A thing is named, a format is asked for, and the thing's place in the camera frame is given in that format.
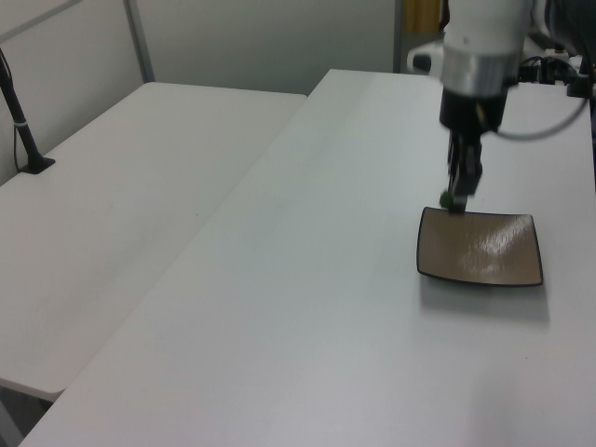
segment cable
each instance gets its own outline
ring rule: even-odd
[[[531,58],[526,59],[525,61],[522,61],[520,63],[520,66],[523,66],[523,65],[525,65],[528,62],[534,62],[534,63],[536,63],[536,62],[542,61],[542,60],[543,60],[543,58],[541,58],[540,56],[533,56]]]
[[[589,84],[590,84],[589,90],[593,91],[593,89],[594,89],[594,66],[593,66],[592,60],[589,56],[588,45],[586,44],[586,41],[584,40],[583,36],[577,31],[577,28],[574,26],[573,22],[569,18],[569,14],[567,13],[567,10],[564,9],[564,7],[563,7],[563,11],[565,13],[565,18],[567,20],[567,24],[569,25],[571,32],[576,35],[576,41],[581,46],[581,51],[583,53],[583,57],[586,59],[586,62],[588,63],[588,67],[589,67],[588,78],[589,78]],[[493,131],[493,133],[496,136],[501,137],[505,140],[513,140],[516,142],[531,142],[534,140],[542,140],[544,138],[551,137],[552,135],[555,135],[564,129],[567,129],[574,122],[576,122],[576,120],[581,116],[582,112],[584,111],[584,108],[586,108],[586,106],[589,104],[590,97],[585,98],[584,101],[581,102],[579,107],[577,107],[577,109],[571,115],[569,115],[569,117],[567,119],[563,120],[563,122],[559,123],[556,126],[553,126],[550,129],[542,130],[542,131],[539,131],[536,133],[528,133],[528,134],[508,133],[508,132],[503,132],[499,129],[491,129],[491,130]],[[485,115],[480,107],[479,107],[479,109],[480,109],[479,110],[479,120],[482,122],[482,120],[484,120]]]
[[[20,168],[19,168],[19,160],[17,159],[17,126],[13,126],[14,128],[14,133],[13,133],[13,146],[12,146],[12,154],[15,158],[15,169],[17,170],[17,172],[20,172]]]

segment white wall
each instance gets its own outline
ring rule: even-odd
[[[123,0],[82,0],[2,49],[42,153],[142,84]],[[12,118],[0,96],[0,184],[13,175]]]
[[[134,1],[158,81],[308,94],[393,69],[396,0]]]

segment white table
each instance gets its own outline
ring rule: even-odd
[[[576,104],[521,86],[504,128]],[[330,72],[23,447],[593,446],[589,114],[485,140],[469,209],[532,213],[545,274],[492,289],[416,272],[439,105],[425,77]]]
[[[0,386],[54,400],[305,97],[148,84],[0,188]]]

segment brown plate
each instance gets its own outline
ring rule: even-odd
[[[540,286],[540,249],[527,214],[450,213],[425,208],[418,232],[418,272],[493,286]]]

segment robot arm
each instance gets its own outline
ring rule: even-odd
[[[441,205],[463,212],[482,175],[481,135],[501,125],[508,89],[518,82],[530,27],[550,31],[568,49],[583,52],[578,34],[584,42],[596,43],[590,26],[596,19],[596,1],[451,0],[450,9],[440,108],[440,122],[451,134],[450,181]]]

